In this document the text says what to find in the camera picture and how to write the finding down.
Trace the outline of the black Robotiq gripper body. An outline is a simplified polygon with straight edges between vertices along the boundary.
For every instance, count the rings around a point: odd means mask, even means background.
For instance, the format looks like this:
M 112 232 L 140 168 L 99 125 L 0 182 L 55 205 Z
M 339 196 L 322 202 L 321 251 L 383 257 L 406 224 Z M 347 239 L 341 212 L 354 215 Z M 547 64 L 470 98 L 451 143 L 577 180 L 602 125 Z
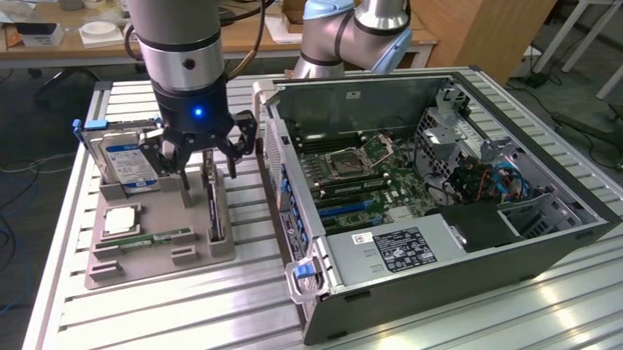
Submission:
M 211 85 L 199 90 L 168 90 L 152 81 L 160 118 L 164 122 L 164 139 L 183 145 L 188 139 L 223 139 L 234 127 L 228 111 L 226 76 L 222 75 Z

